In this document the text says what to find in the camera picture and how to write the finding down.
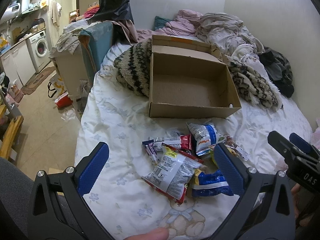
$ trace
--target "door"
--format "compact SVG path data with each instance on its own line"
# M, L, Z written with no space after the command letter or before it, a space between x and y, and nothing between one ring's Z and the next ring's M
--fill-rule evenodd
M44 57L48 53L48 44L45 39L40 39L36 43L36 55L38 57Z
M8 51L6 54L4 54L1 57L1 60L4 68L4 72L7 75L7 77L10 79L10 82L13 82L15 79L17 79L16 85L19 89L21 89L22 83L17 73L17 65L13 60L12 52Z
M17 73L21 83L25 85L36 73L36 69L31 61L26 41L18 44L12 52L13 59L17 65Z

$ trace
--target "human hand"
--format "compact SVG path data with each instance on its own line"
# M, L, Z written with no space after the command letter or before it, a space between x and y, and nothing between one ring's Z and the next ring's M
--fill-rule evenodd
M129 236L124 240L167 240L169 230L166 228L156 228L146 234Z

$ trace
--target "knitted blanket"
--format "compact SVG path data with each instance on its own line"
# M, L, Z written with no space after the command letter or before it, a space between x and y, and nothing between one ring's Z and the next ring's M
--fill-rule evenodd
M114 66L118 69L117 80L136 94L149 97L151 39L139 42L119 57ZM227 62L239 96L262 107L279 109L281 100L274 88L254 69L238 61Z

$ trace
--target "tiled floor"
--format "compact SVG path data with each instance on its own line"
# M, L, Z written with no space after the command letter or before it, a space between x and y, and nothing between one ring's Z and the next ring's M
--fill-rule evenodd
M54 99L48 97L47 85L54 74L55 71L31 95L25 95L19 106L24 121L19 144L13 149L18 153L17 167L31 179L39 170L64 170L74 165L80 122L76 117L63 120L63 112L72 107L58 110Z

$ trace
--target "floral bedsheet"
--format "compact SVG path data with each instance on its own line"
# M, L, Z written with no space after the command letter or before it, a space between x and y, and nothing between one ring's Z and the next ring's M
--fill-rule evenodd
M226 218L238 196L186 198L178 206L141 180L152 164L141 142L163 136L169 128L186 129L186 120L148 117L148 98L122 87L111 66L129 45L117 43L95 75L94 86L81 120L75 164L98 142L109 145L110 157L91 192L84 199L102 225L120 240L156 227L169 229L169 239L202 239ZM293 100L285 97L283 109L274 112L241 100L242 109L227 119L212 118L217 130L231 135L250 154L247 166L275 173L282 157L267 142L276 130L286 138L292 132L309 141L311 127ZM206 120L188 120L203 123Z

